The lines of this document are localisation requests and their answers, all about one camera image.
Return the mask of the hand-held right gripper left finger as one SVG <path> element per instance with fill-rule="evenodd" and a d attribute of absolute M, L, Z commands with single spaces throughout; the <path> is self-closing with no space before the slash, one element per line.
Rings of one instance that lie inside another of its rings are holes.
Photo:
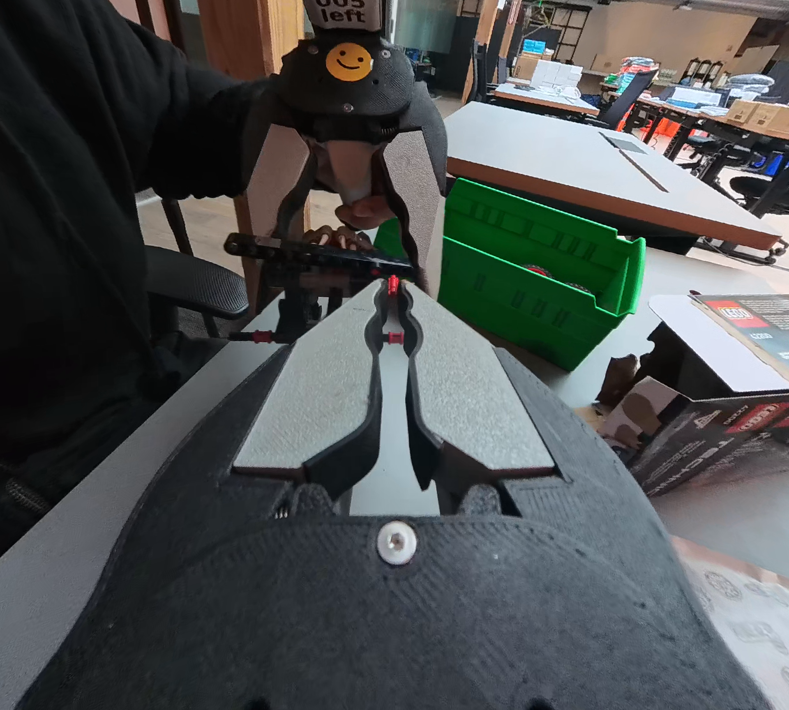
<path fill-rule="evenodd" d="M 378 280 L 297 340 L 233 471 L 320 485 L 332 500 L 363 479 L 380 452 L 385 320 Z"/>

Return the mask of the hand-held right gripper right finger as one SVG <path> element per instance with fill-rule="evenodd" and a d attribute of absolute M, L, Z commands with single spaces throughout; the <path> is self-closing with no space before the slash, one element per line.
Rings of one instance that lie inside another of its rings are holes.
<path fill-rule="evenodd" d="M 399 319 L 409 452 L 420 487 L 467 491 L 553 476 L 556 463 L 495 347 L 409 281 L 399 285 Z"/>

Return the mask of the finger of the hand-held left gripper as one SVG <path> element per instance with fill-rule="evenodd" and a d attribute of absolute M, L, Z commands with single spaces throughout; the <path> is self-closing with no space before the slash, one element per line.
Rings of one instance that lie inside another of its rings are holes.
<path fill-rule="evenodd" d="M 272 124 L 246 189 L 252 233 L 301 241 L 314 179 L 315 157 L 308 143 L 296 129 Z"/>
<path fill-rule="evenodd" d="M 442 193 L 422 130 L 399 133 L 380 152 L 383 193 L 419 288 L 438 293 L 442 268 Z"/>

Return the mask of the long black toy beam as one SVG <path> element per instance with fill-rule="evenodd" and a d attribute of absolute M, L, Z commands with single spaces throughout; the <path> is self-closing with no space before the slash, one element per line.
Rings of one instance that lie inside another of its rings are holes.
<path fill-rule="evenodd" d="M 387 279 L 392 275 L 401 279 L 416 278 L 407 259 L 327 244 L 230 233 L 223 249 L 231 256 L 260 261 L 263 268 L 272 273 L 346 274 L 352 279 L 366 281 Z"/>

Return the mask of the grey red toy brick model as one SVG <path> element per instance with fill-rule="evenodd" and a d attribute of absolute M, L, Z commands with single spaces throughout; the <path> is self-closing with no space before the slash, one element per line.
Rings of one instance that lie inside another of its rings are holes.
<path fill-rule="evenodd" d="M 348 228 L 332 229 L 324 226 L 310 231 L 301 239 L 305 243 L 331 245 L 341 249 L 375 252 L 391 256 L 376 248 L 367 234 Z M 388 278 L 366 281 L 352 279 L 346 274 L 278 273 L 266 271 L 257 260 L 259 268 L 258 298 L 256 309 L 261 312 L 265 295 L 282 291 L 279 300 L 279 320 L 273 330 L 237 331 L 229 333 L 230 341 L 248 341 L 255 344 L 292 344 L 325 316 L 339 309 L 344 300 L 360 293 L 371 283 L 383 282 L 388 294 Z"/>

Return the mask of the person's left forearm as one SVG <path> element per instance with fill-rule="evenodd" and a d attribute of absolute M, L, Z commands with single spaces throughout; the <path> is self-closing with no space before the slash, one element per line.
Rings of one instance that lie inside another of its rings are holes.
<path fill-rule="evenodd" d="M 174 200 L 240 196 L 249 181 L 245 128 L 271 77 L 240 81 L 200 68 L 172 43 L 141 25 L 129 26 L 159 78 L 147 84 L 148 105 L 154 97 L 161 102 L 136 190 Z"/>

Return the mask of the cardboard toy set box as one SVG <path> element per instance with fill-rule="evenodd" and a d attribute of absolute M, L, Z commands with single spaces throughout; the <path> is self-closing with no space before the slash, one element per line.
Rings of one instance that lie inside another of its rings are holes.
<path fill-rule="evenodd" d="M 787 471 L 786 293 L 656 295 L 640 357 L 610 360 L 599 435 L 645 492 Z"/>

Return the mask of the person's left hand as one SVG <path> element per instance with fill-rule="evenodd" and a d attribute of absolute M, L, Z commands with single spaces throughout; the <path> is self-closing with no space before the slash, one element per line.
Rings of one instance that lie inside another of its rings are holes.
<path fill-rule="evenodd" d="M 354 231 L 373 230 L 396 218 L 382 195 L 366 196 L 350 204 L 342 203 L 335 209 L 335 215 L 344 226 Z"/>

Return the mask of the green plastic bin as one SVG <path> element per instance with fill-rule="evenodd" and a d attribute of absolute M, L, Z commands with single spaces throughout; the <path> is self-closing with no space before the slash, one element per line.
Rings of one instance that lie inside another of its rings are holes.
<path fill-rule="evenodd" d="M 637 310 L 643 238 L 464 178 L 450 191 L 443 225 L 438 304 L 562 370 L 575 370 Z"/>

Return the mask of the black mesh chair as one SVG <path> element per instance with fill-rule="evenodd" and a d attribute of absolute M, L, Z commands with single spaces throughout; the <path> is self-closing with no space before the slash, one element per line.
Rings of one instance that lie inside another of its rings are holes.
<path fill-rule="evenodd" d="M 180 251 L 148 244 L 144 251 L 151 305 L 223 320 L 236 320 L 248 312 L 248 293 L 240 274 Z"/>

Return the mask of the grey desk wood edge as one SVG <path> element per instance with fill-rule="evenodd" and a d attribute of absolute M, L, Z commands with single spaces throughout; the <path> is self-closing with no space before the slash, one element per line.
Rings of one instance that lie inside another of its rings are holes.
<path fill-rule="evenodd" d="M 448 173 L 685 254 L 699 237 L 768 251 L 780 229 L 635 136 L 471 103 L 445 119 Z"/>

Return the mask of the stack of white boxes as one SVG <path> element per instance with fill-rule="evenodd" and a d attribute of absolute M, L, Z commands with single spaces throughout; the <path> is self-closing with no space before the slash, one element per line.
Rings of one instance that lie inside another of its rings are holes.
<path fill-rule="evenodd" d="M 576 88 L 582 74 L 581 66 L 540 59 L 529 84 L 533 88 Z"/>

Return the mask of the person's black jacket torso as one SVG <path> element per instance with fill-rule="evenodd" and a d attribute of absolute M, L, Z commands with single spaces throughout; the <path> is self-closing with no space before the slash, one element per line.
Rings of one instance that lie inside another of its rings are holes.
<path fill-rule="evenodd" d="M 1 0 L 4 554 L 220 344 L 152 337 L 136 181 L 161 102 L 109 0 Z"/>

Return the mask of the black office chair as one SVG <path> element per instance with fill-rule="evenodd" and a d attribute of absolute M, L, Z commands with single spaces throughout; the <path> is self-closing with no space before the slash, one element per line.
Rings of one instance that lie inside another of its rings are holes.
<path fill-rule="evenodd" d="M 657 73 L 656 68 L 635 73 L 622 94 L 597 117 L 598 125 L 616 131 L 639 97 L 652 84 Z"/>

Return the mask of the long work table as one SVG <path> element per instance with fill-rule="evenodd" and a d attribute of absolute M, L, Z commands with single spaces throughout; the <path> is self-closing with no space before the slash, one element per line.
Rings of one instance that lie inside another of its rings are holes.
<path fill-rule="evenodd" d="M 694 137 L 711 139 L 712 143 L 701 150 L 701 154 L 715 153 L 719 148 L 733 147 L 748 150 L 745 161 L 757 156 L 767 163 L 772 155 L 779 154 L 781 162 L 787 164 L 787 134 L 773 130 L 752 130 L 737 123 L 728 122 L 724 116 L 713 116 L 704 111 L 685 109 L 658 99 L 640 97 L 630 108 L 621 130 L 632 133 L 643 129 L 641 141 L 649 145 L 662 121 L 676 124 L 676 132 L 669 136 L 663 151 L 670 161 L 683 154 L 683 149 Z"/>

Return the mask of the patterned paper bag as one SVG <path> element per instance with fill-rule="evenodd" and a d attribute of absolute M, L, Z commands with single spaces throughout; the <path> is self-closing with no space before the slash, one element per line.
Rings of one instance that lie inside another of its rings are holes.
<path fill-rule="evenodd" d="M 720 636 L 771 708 L 788 708 L 788 578 L 690 540 L 676 555 Z"/>

